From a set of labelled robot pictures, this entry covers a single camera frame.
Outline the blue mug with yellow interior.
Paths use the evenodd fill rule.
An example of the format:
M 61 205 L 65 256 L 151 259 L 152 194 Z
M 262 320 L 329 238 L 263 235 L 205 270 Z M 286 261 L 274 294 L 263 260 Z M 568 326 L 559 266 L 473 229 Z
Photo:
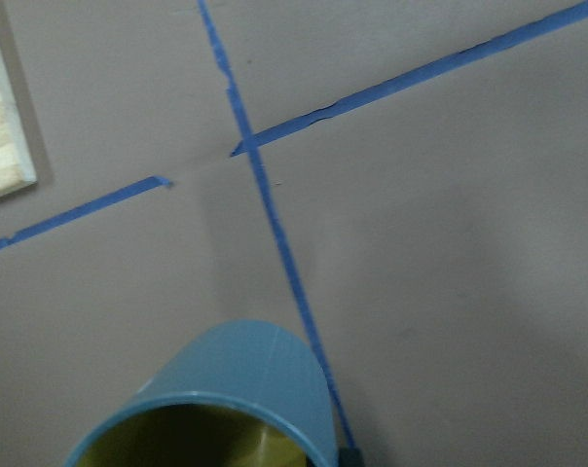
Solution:
M 328 385 L 309 347 L 266 321 L 183 347 L 69 454 L 69 466 L 336 466 Z

